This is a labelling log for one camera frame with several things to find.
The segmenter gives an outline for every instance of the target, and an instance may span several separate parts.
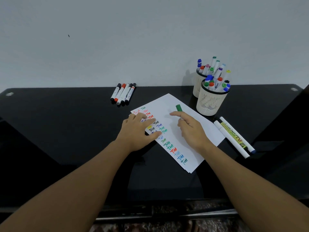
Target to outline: hand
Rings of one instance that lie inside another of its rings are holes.
[[[181,136],[186,142],[197,152],[201,152],[203,148],[214,146],[207,138],[202,125],[193,117],[182,111],[174,111],[171,116],[179,116],[178,126],[181,130]]]
[[[116,141],[126,145],[130,152],[143,148],[162,134],[158,131],[146,136],[145,129],[154,123],[155,119],[141,122],[142,118],[146,119],[147,116],[143,113],[138,113],[137,115],[130,114],[129,118],[122,122],[121,130],[116,138]]]

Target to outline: pen holder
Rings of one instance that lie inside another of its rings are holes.
[[[196,109],[204,116],[216,114],[223,100],[230,90],[226,92],[210,91],[204,87],[205,79],[200,83],[200,92],[196,104]]]
[[[207,76],[202,75],[196,70],[196,75],[195,75],[195,82],[194,82],[194,87],[193,87],[193,95],[198,98],[200,94],[200,89],[201,89],[201,82],[204,80]]]

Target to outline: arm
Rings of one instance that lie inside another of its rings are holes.
[[[309,208],[214,146],[193,117],[184,112],[171,115],[182,118],[178,122],[182,136],[213,169],[252,231],[309,231]]]
[[[0,232],[89,231],[123,160],[161,135],[146,136],[145,128],[155,119],[141,123],[142,117],[146,115],[131,114],[115,141],[25,203],[0,225]]]

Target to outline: stack of paper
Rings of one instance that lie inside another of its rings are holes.
[[[177,126],[179,117],[171,116],[169,113],[176,111],[176,105],[180,104],[182,110],[199,121],[210,141],[218,146],[224,139],[217,127],[205,117],[195,112],[187,105],[179,101],[170,94],[166,94],[152,102],[149,102],[131,113],[142,112],[147,115],[147,119],[156,118],[156,122],[146,128],[146,132],[151,134],[161,131],[162,135],[157,138],[157,142],[183,167],[188,173],[192,173],[202,162],[203,157],[192,149],[181,136],[181,130]]]

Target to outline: black rim of pen holder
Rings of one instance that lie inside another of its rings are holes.
[[[206,79],[206,77],[207,77],[207,76],[202,75],[201,73],[199,73],[197,70],[196,70],[196,73],[197,73],[198,75],[202,76],[202,77],[205,77],[205,79]],[[227,94],[228,92],[230,92],[230,89],[229,89],[228,91],[226,91],[226,92],[215,92],[215,91],[211,91],[211,90],[209,90],[209,89],[206,89],[206,88],[204,87],[205,79],[202,80],[201,87],[202,87],[205,91],[207,91],[208,93],[212,93],[212,94]]]

